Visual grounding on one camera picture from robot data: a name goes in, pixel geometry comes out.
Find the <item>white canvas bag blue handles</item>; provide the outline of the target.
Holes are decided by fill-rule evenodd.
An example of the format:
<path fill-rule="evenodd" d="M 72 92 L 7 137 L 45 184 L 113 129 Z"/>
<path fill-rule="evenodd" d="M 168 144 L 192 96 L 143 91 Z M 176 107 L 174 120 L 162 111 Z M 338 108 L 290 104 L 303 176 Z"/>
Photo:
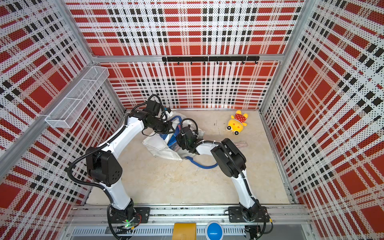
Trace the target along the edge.
<path fill-rule="evenodd" d="M 155 158 L 163 158 L 174 161 L 182 161 L 186 159 L 202 169 L 208 170 L 216 168 L 218 166 L 217 163 L 211 166 L 205 166 L 194 161 L 194 157 L 197 156 L 197 154 L 191 154 L 187 150 L 182 150 L 182 148 L 178 145 L 176 137 L 180 133 L 180 123 L 184 118 L 186 118 L 185 115 L 178 112 L 173 112 L 168 119 L 171 120 L 172 127 L 175 129 L 175 133 L 152 134 L 147 136 L 142 141 L 142 144 Z"/>

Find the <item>clear plastic compass set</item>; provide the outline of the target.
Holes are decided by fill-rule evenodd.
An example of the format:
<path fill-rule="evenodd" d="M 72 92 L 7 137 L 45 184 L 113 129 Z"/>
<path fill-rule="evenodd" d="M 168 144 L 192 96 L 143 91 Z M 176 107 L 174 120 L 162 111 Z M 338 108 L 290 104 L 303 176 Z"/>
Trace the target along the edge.
<path fill-rule="evenodd" d="M 234 143 L 237 148 L 246 148 L 248 146 L 248 143 L 246 141 L 240 141 Z"/>

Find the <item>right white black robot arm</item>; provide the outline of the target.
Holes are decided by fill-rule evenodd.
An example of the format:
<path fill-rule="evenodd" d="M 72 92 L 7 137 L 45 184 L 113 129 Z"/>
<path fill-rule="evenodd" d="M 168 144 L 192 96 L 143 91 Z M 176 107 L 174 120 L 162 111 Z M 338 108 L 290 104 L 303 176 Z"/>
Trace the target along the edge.
<path fill-rule="evenodd" d="M 231 178 L 239 197 L 241 216 L 246 222 L 271 222 L 270 216 L 252 193 L 247 172 L 246 157 L 228 138 L 221 142 L 199 139 L 198 126 L 190 118 L 180 123 L 176 140 L 182 150 L 191 154 L 208 155 L 215 159 L 218 167 Z"/>

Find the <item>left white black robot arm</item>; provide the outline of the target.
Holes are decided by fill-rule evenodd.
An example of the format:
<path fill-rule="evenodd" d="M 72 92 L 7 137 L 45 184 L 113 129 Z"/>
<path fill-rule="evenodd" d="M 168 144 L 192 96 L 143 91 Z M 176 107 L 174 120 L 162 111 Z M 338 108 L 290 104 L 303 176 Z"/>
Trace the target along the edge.
<path fill-rule="evenodd" d="M 155 134 L 170 134 L 175 131 L 168 119 L 170 110 L 166 110 L 158 95 L 151 95 L 144 103 L 135 106 L 123 117 L 122 126 L 104 143 L 96 148 L 88 148 L 86 153 L 74 160 L 67 169 L 68 177 L 79 185 L 101 189 L 110 201 L 108 216 L 118 216 L 124 221 L 132 221 L 136 216 L 134 201 L 125 191 L 121 177 L 123 169 L 118 158 L 123 149 L 137 135 L 146 129 Z M 91 182 L 80 180 L 73 175 L 75 166 L 86 160 L 87 174 Z"/>

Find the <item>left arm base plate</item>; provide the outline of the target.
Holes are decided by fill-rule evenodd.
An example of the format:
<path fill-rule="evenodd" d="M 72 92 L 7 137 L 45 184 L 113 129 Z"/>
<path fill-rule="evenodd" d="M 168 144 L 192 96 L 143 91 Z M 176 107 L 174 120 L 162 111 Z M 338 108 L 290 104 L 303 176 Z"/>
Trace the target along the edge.
<path fill-rule="evenodd" d="M 110 207 L 109 213 L 107 214 L 108 220 L 112 224 L 146 224 L 150 215 L 150 208 L 135 208 L 128 206 L 124 210 L 117 210 Z"/>

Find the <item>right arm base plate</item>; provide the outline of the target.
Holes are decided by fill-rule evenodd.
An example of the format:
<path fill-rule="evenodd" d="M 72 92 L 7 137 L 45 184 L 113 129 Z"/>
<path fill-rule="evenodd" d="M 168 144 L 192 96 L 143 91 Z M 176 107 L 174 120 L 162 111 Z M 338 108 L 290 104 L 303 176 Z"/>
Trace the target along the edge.
<path fill-rule="evenodd" d="M 254 220 L 246 220 L 242 214 L 240 206 L 228 207 L 228 216 L 230 223 L 264 223 L 270 222 L 270 215 L 266 207 L 262 207 L 264 216 L 261 215 L 261 211 L 258 212 L 257 217 Z"/>

